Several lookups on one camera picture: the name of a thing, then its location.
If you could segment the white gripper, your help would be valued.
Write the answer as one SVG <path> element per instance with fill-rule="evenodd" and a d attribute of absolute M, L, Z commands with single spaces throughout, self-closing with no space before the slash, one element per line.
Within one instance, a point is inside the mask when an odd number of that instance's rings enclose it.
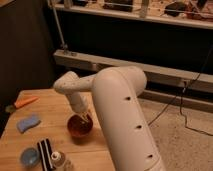
<path fill-rule="evenodd" d="M 87 117 L 87 114 L 83 114 L 88 109 L 88 103 L 86 100 L 86 97 L 82 95 L 80 92 L 74 92 L 72 94 L 68 94 L 66 96 L 72 110 L 76 114 L 81 114 L 80 117 L 85 122 L 89 122 L 89 119 Z"/>

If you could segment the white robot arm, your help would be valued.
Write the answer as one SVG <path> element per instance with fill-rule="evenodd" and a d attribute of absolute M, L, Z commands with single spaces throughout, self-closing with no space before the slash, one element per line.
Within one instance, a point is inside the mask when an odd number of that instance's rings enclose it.
<path fill-rule="evenodd" d="M 89 91 L 116 171 L 166 171 L 137 96 L 147 83 L 136 66 L 109 67 L 86 77 L 69 71 L 54 83 L 72 110 L 82 114 Z"/>

